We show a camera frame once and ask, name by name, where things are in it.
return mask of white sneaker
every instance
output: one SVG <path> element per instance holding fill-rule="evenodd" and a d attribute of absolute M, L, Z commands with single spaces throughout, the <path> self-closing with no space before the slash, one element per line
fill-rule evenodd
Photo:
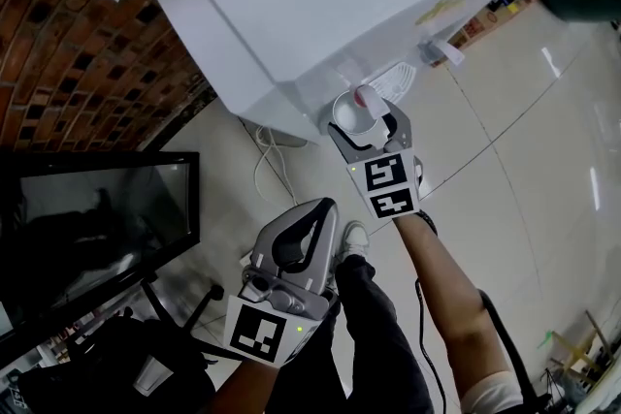
<path fill-rule="evenodd" d="M 342 263 L 350 255 L 359 255 L 367 259 L 369 255 L 369 235 L 365 225 L 360 221 L 351 221 L 345 226 L 341 247 L 335 254 L 335 263 Z"/>

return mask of black chair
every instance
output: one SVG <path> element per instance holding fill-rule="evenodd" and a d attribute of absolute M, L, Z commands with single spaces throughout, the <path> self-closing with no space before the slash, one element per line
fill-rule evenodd
<path fill-rule="evenodd" d="M 79 405 L 88 412 L 192 413 L 207 404 L 215 387 L 206 369 L 217 361 L 203 354 L 243 360 L 244 357 L 191 335 L 211 300 L 219 301 L 222 287 L 214 285 L 183 326 L 177 325 L 142 282 L 159 317 L 145 322 L 122 316 L 108 319 L 94 334 L 69 348 L 71 362 L 37 368 L 18 379 L 24 400 L 35 414 L 60 412 Z"/>

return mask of white cable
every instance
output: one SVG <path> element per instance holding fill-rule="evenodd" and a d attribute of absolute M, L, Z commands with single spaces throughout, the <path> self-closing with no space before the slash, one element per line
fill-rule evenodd
<path fill-rule="evenodd" d="M 254 132 L 254 138 L 257 142 L 257 144 L 259 146 L 266 146 L 267 148 L 265 149 L 265 151 L 263 152 L 263 154 L 261 155 L 261 158 L 259 159 L 259 162 L 256 163 L 256 166 L 254 167 L 254 188 L 256 189 L 257 193 L 259 194 L 259 196 L 261 197 L 261 199 L 263 199 L 265 202 L 268 202 L 270 204 L 272 204 L 273 206 L 276 207 L 280 207 L 280 208 L 284 208 L 284 209 L 288 209 L 288 207 L 283 207 L 280 204 L 266 198 L 263 193 L 261 192 L 261 189 L 259 188 L 259 183 L 257 181 L 257 173 L 259 171 L 259 168 L 261 167 L 261 164 L 263 163 L 263 161 L 267 158 L 268 154 L 270 153 L 270 150 L 272 150 L 272 148 L 274 148 L 276 150 L 276 152 L 278 153 L 278 156 L 280 157 L 280 163 L 282 165 L 282 175 L 284 177 L 284 183 L 285 183 L 285 187 L 287 188 L 287 192 L 288 194 L 291 196 L 291 200 L 293 201 L 293 205 L 296 206 L 298 205 L 298 201 L 295 198 L 295 192 L 293 191 L 293 187 L 291 186 L 291 181 L 289 181 L 289 176 L 287 175 L 287 168 L 284 164 L 284 157 L 282 156 L 282 152 L 280 151 L 281 148 L 304 148 L 305 146 L 307 146 L 308 142 L 306 142 L 304 145 L 277 145 L 275 140 L 274 140 L 274 135 L 272 134 L 272 130 L 270 128 L 268 128 L 268 134 L 270 136 L 270 142 L 269 143 L 265 143 L 263 142 L 263 139 L 261 138 L 261 132 L 263 131 L 265 127 L 264 126 L 259 126 L 256 131 Z"/>

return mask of monitor screen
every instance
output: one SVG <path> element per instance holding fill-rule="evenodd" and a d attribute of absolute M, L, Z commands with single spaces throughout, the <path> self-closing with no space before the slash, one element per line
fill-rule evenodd
<path fill-rule="evenodd" d="M 5 179 L 0 335 L 188 236 L 189 168 L 186 162 Z"/>

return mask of white floor tile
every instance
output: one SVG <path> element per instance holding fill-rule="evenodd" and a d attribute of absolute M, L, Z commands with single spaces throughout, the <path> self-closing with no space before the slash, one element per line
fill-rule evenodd
<path fill-rule="evenodd" d="M 284 212 L 263 201 L 254 188 L 252 174 L 260 154 L 239 119 L 215 100 L 185 126 L 164 148 L 199 151 L 201 243 L 180 259 L 179 282 L 190 309 L 209 291 L 213 282 L 225 291 L 221 302 L 212 302 L 201 318 L 206 324 L 226 313 L 227 296 L 242 288 L 240 259 L 256 242 L 259 231 Z M 258 177 L 262 188 L 286 206 L 289 196 L 270 168 Z"/>
<path fill-rule="evenodd" d="M 248 128 L 252 133 L 253 125 Z M 340 237 L 344 226 L 354 219 L 362 221 L 370 233 L 386 224 L 386 220 L 376 220 L 371 217 L 367 206 L 358 193 L 351 176 L 347 172 L 346 162 L 341 153 L 328 136 L 322 137 L 320 144 L 308 143 L 301 148 L 282 148 L 287 175 L 295 192 L 298 202 L 308 202 L 321 197 L 334 199 L 339 207 Z M 284 180 L 282 165 L 277 153 L 273 150 L 268 157 L 270 164 Z M 261 185 L 261 191 L 266 197 L 269 189 Z M 282 203 L 291 206 L 291 201 Z"/>
<path fill-rule="evenodd" d="M 183 300 L 178 296 L 177 288 L 171 285 L 170 281 L 163 278 L 158 278 L 156 281 L 152 282 L 151 288 L 157 299 L 159 299 L 160 303 L 172 316 L 173 320 L 179 326 L 183 326 L 190 312 Z M 145 294 L 142 289 L 138 291 L 137 295 L 132 298 L 128 305 L 131 306 L 135 317 L 140 321 L 159 319 L 155 313 L 155 309 L 147 298 L 147 294 Z"/>
<path fill-rule="evenodd" d="M 588 308 L 597 278 L 594 212 L 585 209 L 560 247 L 539 269 L 545 308 L 551 328 L 562 332 Z"/>
<path fill-rule="evenodd" d="M 421 208 L 460 267 L 494 303 L 535 272 L 524 223 L 492 147 L 424 199 Z"/>
<path fill-rule="evenodd" d="M 568 71 L 495 143 L 542 265 L 594 209 L 592 136 L 572 95 Z"/>
<path fill-rule="evenodd" d="M 465 49 L 451 68 L 492 140 L 569 66 L 595 25 L 567 24 L 537 3 Z"/>
<path fill-rule="evenodd" d="M 424 167 L 421 198 L 490 144 L 466 97 L 444 66 L 422 75 L 399 108 L 411 121 L 414 153 Z"/>
<path fill-rule="evenodd" d="M 205 328 L 209 330 L 209 332 L 215 336 L 220 343 L 224 341 L 224 325 L 226 324 L 226 317 L 220 317 L 218 319 L 214 319 L 210 321 L 209 324 L 205 325 Z"/>
<path fill-rule="evenodd" d="M 497 310 L 524 366 L 532 379 L 539 378 L 546 367 L 549 346 L 542 345 L 553 320 L 543 300 L 537 275 L 525 283 Z"/>
<path fill-rule="evenodd" d="M 337 326 L 334 329 L 332 357 L 334 358 L 334 364 L 337 366 L 341 382 L 351 390 L 353 388 L 354 343 L 346 326 L 347 320 L 341 309 L 341 314 L 337 318 Z"/>
<path fill-rule="evenodd" d="M 215 337 L 204 327 L 196 328 L 192 335 L 195 338 L 206 341 L 211 345 L 217 345 L 221 347 L 221 343 L 215 339 Z M 231 359 L 225 359 L 222 357 L 211 356 L 209 354 L 205 354 L 205 357 L 211 360 L 216 360 L 217 364 L 209 365 L 207 368 L 207 374 L 213 382 L 216 390 L 224 384 L 224 382 L 229 379 L 229 376 L 233 374 L 235 369 L 239 367 L 241 364 L 240 361 L 233 361 Z"/>

